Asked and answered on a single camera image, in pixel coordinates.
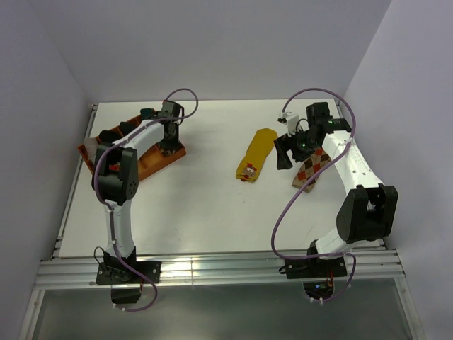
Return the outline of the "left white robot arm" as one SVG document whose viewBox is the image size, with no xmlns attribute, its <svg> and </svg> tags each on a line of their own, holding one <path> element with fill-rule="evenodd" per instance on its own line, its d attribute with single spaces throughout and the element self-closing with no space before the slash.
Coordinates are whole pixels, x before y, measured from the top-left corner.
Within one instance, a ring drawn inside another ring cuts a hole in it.
<svg viewBox="0 0 453 340">
<path fill-rule="evenodd" d="M 138 123 L 121 122 L 107 131 L 97 146 L 92 187 L 106 213 L 108 245 L 103 255 L 105 269 L 122 283 L 138 274 L 136 246 L 131 230 L 131 205 L 139 185 L 139 158 L 151 147 L 165 152 L 180 149 L 179 125 L 185 109 L 165 100 L 160 110 L 144 108 Z"/>
</svg>

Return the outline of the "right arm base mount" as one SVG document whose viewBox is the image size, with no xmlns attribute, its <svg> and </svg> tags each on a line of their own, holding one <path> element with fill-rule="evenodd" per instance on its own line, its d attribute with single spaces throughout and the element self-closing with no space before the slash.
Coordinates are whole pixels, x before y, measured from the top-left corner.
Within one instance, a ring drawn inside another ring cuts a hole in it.
<svg viewBox="0 0 453 340">
<path fill-rule="evenodd" d="M 285 275 L 286 279 L 317 279 L 303 283 L 305 293 L 314 299 L 332 297 L 333 279 L 346 277 L 348 274 L 343 258 L 285 260 L 285 264 L 278 271 Z"/>
</svg>

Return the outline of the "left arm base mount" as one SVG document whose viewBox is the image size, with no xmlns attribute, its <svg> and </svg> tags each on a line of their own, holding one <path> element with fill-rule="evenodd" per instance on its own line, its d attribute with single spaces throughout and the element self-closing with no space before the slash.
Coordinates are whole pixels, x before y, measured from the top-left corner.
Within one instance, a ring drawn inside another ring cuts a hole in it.
<svg viewBox="0 0 453 340">
<path fill-rule="evenodd" d="M 110 298 L 116 305 L 129 307 L 139 302 L 143 286 L 148 283 L 144 276 L 154 284 L 160 280 L 160 261 L 139 261 L 131 263 L 130 266 L 134 269 L 133 271 L 116 258 L 98 265 L 95 283 L 110 287 Z"/>
</svg>

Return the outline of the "yellow sock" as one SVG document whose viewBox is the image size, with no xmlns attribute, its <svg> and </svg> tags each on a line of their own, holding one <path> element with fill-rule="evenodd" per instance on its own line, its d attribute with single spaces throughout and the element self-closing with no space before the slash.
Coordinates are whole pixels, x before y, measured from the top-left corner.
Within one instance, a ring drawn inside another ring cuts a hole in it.
<svg viewBox="0 0 453 340">
<path fill-rule="evenodd" d="M 245 156 L 237 167 L 236 179 L 243 182 L 255 182 L 263 169 L 267 156 L 274 148 L 276 139 L 277 133 L 272 129 L 257 130 Z"/>
</svg>

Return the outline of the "brown argyle sock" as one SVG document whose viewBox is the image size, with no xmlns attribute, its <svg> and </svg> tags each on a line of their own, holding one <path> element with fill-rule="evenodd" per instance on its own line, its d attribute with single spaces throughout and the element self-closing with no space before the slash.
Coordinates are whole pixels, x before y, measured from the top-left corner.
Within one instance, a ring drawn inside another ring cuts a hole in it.
<svg viewBox="0 0 453 340">
<path fill-rule="evenodd" d="M 165 138 L 157 145 L 164 157 L 169 157 L 181 149 L 181 143 L 178 137 Z"/>
</svg>

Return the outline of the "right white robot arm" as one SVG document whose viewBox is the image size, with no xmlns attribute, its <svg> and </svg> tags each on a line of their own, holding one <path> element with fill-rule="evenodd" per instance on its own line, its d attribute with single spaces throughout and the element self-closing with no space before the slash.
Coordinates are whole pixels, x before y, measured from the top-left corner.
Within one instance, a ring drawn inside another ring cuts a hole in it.
<svg viewBox="0 0 453 340">
<path fill-rule="evenodd" d="M 314 241 L 315 253 L 306 259 L 308 272 L 322 276 L 331 267 L 331 259 L 345 255 L 356 243 L 390 235 L 398 192 L 374 174 L 354 141 L 354 130 L 346 119 L 333 117 L 326 102 L 307 106 L 307 130 L 298 126 L 298 118 L 289 113 L 278 118 L 288 131 L 274 141 L 277 169 L 290 169 L 293 162 L 303 162 L 322 149 L 331 159 L 327 165 L 340 175 L 346 193 L 335 227 Z"/>
</svg>

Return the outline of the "orange argyle sock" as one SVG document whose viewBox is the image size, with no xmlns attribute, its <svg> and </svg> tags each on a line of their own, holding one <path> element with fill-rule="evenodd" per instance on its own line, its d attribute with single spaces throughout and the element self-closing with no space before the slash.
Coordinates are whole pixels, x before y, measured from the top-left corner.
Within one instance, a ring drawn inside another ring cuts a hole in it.
<svg viewBox="0 0 453 340">
<path fill-rule="evenodd" d="M 318 148 L 306 159 L 299 168 L 296 176 L 292 180 L 292 187 L 300 189 L 316 173 L 322 170 L 325 165 L 331 161 L 331 158 L 322 148 Z"/>
</svg>

